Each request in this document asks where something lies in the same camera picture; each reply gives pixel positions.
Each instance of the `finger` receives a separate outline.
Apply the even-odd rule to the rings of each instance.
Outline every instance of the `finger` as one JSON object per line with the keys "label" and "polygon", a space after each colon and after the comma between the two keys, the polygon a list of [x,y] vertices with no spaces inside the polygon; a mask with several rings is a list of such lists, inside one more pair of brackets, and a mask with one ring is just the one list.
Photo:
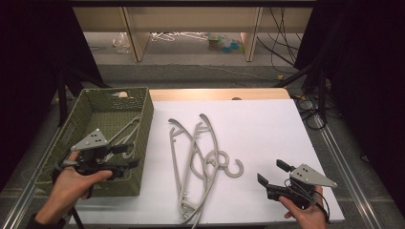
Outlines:
{"label": "finger", "polygon": [[89,196],[89,190],[84,192],[84,194],[81,196],[81,199],[86,199]]}
{"label": "finger", "polygon": [[113,175],[112,171],[103,170],[103,171],[98,171],[95,174],[86,176],[86,179],[89,182],[90,186],[92,186],[93,184],[99,183],[100,181],[105,180],[112,175]]}
{"label": "finger", "polygon": [[295,204],[289,200],[288,198],[285,197],[279,197],[279,201],[289,210],[289,212],[293,215],[296,216],[299,214],[301,211]]}
{"label": "finger", "polygon": [[69,159],[69,160],[75,160],[75,159],[78,157],[79,154],[80,154],[80,151],[71,152],[71,154],[69,155],[68,159]]}
{"label": "finger", "polygon": [[322,196],[323,195],[323,188],[322,186],[315,186],[315,191],[318,192],[319,194],[316,194],[317,198],[316,201],[321,204],[321,206],[324,206],[324,201],[322,200]]}
{"label": "finger", "polygon": [[315,191],[320,193],[321,195],[324,195],[324,189],[322,186],[315,186]]}
{"label": "finger", "polygon": [[284,214],[285,219],[290,219],[291,217],[293,217],[291,212],[287,212],[287,213]]}

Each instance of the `hand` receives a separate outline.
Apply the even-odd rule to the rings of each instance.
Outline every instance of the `hand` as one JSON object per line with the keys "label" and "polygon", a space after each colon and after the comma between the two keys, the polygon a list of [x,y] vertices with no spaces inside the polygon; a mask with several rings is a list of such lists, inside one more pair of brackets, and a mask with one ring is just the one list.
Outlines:
{"label": "hand", "polygon": [[[316,186],[315,191],[322,195],[322,187]],[[327,228],[325,215],[319,207],[311,205],[309,208],[302,210],[298,208],[291,200],[285,197],[279,197],[279,201],[288,209],[284,218],[294,217],[303,229],[324,229]],[[321,206],[324,206],[322,198],[319,196],[316,200]]]}
{"label": "hand", "polygon": [[[75,160],[79,151],[73,152],[69,160]],[[67,167],[59,175],[51,194],[35,216],[42,224],[57,224],[74,206],[79,198],[86,198],[90,187],[113,174],[111,171],[98,171],[95,174],[82,176],[75,168]]]}

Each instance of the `sleeve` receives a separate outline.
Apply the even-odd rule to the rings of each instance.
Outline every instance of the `sleeve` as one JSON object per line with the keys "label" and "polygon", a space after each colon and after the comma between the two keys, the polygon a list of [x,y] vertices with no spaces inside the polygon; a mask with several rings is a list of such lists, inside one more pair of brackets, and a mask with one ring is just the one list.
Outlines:
{"label": "sleeve", "polygon": [[65,219],[60,219],[60,221],[57,224],[53,224],[53,225],[44,225],[41,224],[37,221],[35,221],[35,216],[36,214],[33,214],[30,217],[30,221],[26,227],[26,229],[61,229],[65,226]]}

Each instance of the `table surface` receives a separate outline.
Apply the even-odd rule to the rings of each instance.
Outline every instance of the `table surface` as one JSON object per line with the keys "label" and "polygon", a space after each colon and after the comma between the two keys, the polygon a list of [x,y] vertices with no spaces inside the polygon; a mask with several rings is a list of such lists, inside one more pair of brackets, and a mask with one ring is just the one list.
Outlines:
{"label": "table surface", "polygon": [[[220,150],[229,154],[231,172],[238,169],[235,159],[245,167],[237,178],[228,177],[222,170],[217,172],[200,224],[266,225],[293,220],[284,219],[286,209],[279,202],[268,200],[266,189],[257,181],[260,173],[270,183],[284,185],[288,174],[276,166],[276,159],[296,167],[307,163],[324,174],[295,104],[286,99],[289,96],[284,89],[151,90],[150,93],[155,111],[140,195],[79,201],[76,209],[83,223],[98,227],[164,227],[182,222],[169,138],[175,126],[168,122],[169,118],[177,119],[193,133],[195,125],[202,121],[199,114],[206,114]],[[242,100],[231,100],[233,97]],[[212,146],[208,136],[199,138],[205,153]],[[187,141],[185,136],[176,138],[181,176],[189,149]],[[187,197],[198,202],[202,186],[196,177],[190,177],[190,183]],[[331,188],[324,188],[324,196],[330,206],[330,219],[343,220]]]}

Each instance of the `green plastic basket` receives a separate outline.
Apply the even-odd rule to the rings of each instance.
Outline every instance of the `green plastic basket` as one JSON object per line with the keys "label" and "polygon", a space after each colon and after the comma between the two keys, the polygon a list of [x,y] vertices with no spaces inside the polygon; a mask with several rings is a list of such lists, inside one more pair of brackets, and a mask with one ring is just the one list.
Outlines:
{"label": "green plastic basket", "polygon": [[[75,106],[52,145],[45,164],[41,168],[35,185],[49,193],[53,188],[52,170],[54,165],[78,141],[95,129],[99,129],[110,140],[125,125],[140,115],[139,127],[127,141],[133,142],[130,152],[135,158],[125,159],[115,155],[111,163],[126,164],[128,160],[139,159],[139,166],[128,170],[124,177],[101,181],[93,189],[93,197],[138,196],[143,165],[152,123],[154,107],[147,88],[85,89],[80,93]],[[130,125],[112,142],[114,145],[135,129]]]}

